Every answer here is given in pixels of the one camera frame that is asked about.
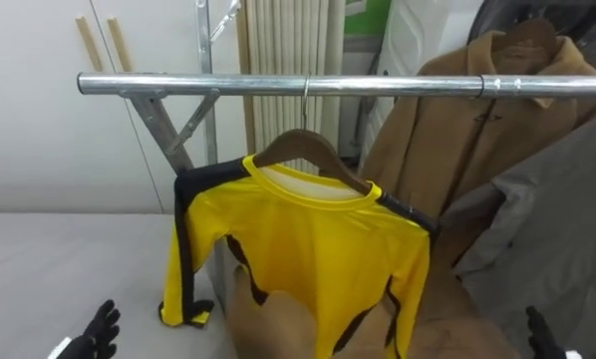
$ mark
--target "wooden hanger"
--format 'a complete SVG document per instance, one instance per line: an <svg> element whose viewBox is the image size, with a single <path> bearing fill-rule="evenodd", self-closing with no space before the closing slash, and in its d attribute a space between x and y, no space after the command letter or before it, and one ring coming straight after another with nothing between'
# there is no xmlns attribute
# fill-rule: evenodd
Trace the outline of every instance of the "wooden hanger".
<svg viewBox="0 0 596 359"><path fill-rule="evenodd" d="M557 55L557 32L546 19L528 19L510 29L505 35L495 39L491 46L491 53L503 50L522 42L530 42L533 46L544 49L549 58Z"/></svg>
<svg viewBox="0 0 596 359"><path fill-rule="evenodd" d="M303 159L331 177L367 195L371 184L347 169L333 146L322 136L306 130L290 130L280 135L263 152L254 156L254 165L263 168L286 161Z"/></svg>

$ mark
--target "white cabinet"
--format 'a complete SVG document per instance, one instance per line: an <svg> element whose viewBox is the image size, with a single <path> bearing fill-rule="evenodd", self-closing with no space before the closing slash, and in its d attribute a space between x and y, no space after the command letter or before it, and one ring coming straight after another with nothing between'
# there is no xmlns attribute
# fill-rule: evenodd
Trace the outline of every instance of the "white cabinet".
<svg viewBox="0 0 596 359"><path fill-rule="evenodd" d="M210 3L212 28L225 14L228 0ZM114 42L110 20L116 19L125 43L127 58L134 72L199 74L196 41L195 1L190 0L93 0L93 6L111 53L115 71L123 71ZM230 24L212 47L214 73L240 72L235 24ZM167 97L163 104L177 130L180 130L200 103L201 97ZM134 108L132 119L145 150L158 195L166 212L173 211L174 173ZM246 154L242 99L221 98L216 107L218 157L232 160ZM201 124L185 143L196 167L205 166L205 135Z"/></svg>
<svg viewBox="0 0 596 359"><path fill-rule="evenodd" d="M0 0L0 210L160 212L126 104L77 90L79 17L111 72L88 1Z"/></svg>

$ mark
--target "black stripe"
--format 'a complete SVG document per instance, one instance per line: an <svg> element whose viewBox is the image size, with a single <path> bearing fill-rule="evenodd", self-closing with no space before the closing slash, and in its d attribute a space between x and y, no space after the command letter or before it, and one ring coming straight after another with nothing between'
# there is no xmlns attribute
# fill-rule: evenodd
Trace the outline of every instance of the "black stripe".
<svg viewBox="0 0 596 359"><path fill-rule="evenodd" d="M245 257L245 253L243 252L242 247L240 246L240 243L234 237L232 237L231 235L228 235L227 236L227 247L229 247L229 250L234 255L236 260L238 260L241 264L243 264L247 267L247 271L249 272L249 284L250 284L250 289L251 289L251 296L254 298L254 301L258 305L265 304L265 301L267 301L267 297L269 297L269 293L260 289L260 287L256 284L256 281L254 280L254 275L251 272L251 267L249 266L249 261Z"/></svg>
<svg viewBox="0 0 596 359"><path fill-rule="evenodd" d="M242 166L242 159L204 168L185 171L174 181L174 223L178 240L180 261L181 308L183 322L192 324L191 319L205 311L206 301L194 303L194 273L191 261L191 246L185 214L195 197L210 188L225 182L244 179L249 173Z"/></svg>
<svg viewBox="0 0 596 359"><path fill-rule="evenodd" d="M436 236L436 233L438 232L438 226L436 225L436 222L412 206L400 202L394 196L386 192L383 192L376 202L386 207L391 212L414 221L420 227L424 228L431 237Z"/></svg>
<svg viewBox="0 0 596 359"><path fill-rule="evenodd" d="M391 319L391 324L389 325L389 331L387 332L387 340L385 340L385 347L389 346L392 340L395 340L396 342L394 343L394 347L396 348L396 358L401 359L402 355L400 355L400 350L398 350L398 340L396 340L395 338L398 336L398 316L400 316L400 310L402 309L402 305L400 304L398 298L396 298L396 296L393 295L389 291L389 289L387 289L387 297L389 297L389 299L396 306L396 313L394 314L394 317Z"/></svg>
<svg viewBox="0 0 596 359"><path fill-rule="evenodd" d="M341 351L347 345L347 343L349 343L349 340L351 340L351 337L354 336L354 333L356 332L356 330L358 330L358 327L360 326L362 321L365 319L367 314L369 314L369 312L375 307L376 306L373 305L371 308L363 310L362 312L360 312L360 314L356 315L351 320L351 323L349 323L349 325L347 325L347 328L345 329L345 331L342 333L340 338L338 338L338 341L336 342L336 345L334 346L334 354Z"/></svg>

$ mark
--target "yellow jersey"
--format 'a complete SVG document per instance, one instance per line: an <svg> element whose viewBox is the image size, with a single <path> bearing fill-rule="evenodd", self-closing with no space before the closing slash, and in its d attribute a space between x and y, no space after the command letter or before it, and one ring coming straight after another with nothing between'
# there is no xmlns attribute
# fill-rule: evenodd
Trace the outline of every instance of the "yellow jersey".
<svg viewBox="0 0 596 359"><path fill-rule="evenodd" d="M193 276L225 237L256 303L284 291L314 315L317 359L341 350L383 295L397 308L387 352L405 356L435 230L423 214L373 183L361 195L337 179L259 169L253 156L182 173L174 192L163 323L206 320L213 304L194 302Z"/></svg>

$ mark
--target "metal rail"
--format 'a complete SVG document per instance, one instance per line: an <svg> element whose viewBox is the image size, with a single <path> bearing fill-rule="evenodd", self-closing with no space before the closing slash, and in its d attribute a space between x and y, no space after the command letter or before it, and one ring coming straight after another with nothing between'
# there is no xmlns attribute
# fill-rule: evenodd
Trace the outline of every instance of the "metal rail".
<svg viewBox="0 0 596 359"><path fill-rule="evenodd" d="M302 96L304 76L80 74L84 95ZM596 76L311 76L309 96L596 97Z"/></svg>

